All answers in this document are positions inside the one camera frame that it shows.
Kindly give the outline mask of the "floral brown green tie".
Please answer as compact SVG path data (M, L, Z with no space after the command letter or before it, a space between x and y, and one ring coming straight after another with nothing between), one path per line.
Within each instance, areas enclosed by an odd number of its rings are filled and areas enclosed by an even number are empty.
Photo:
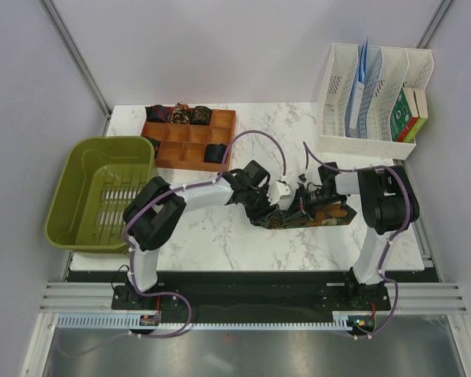
M250 223L271 230L342 226L349 225L356 215L357 212L347 204L336 203L317 208L312 214L306 214L303 210L276 210L263 218L251 220Z

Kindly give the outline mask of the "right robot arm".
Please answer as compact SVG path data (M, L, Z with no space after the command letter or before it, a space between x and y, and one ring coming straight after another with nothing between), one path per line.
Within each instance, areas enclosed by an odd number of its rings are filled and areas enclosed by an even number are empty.
M318 168L320 187L297 190L298 209L309 226L347 225L356 212L347 205L358 195L367 225L360 256L351 268L355 283L344 289L345 303L362 309L372 299L369 286L385 281L385 266L395 238L420 215L413 188L402 166L342 171L336 163Z

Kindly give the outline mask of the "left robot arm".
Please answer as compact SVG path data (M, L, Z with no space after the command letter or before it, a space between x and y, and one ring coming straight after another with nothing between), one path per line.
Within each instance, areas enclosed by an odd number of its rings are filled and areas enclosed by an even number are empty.
M130 249L130 301L140 309L154 305L159 250L173 235L183 214L204 207L241 204L256 225L267 225L289 189L252 160L243 169L219 173L211 181L172 185L152 178L124 210L122 239Z

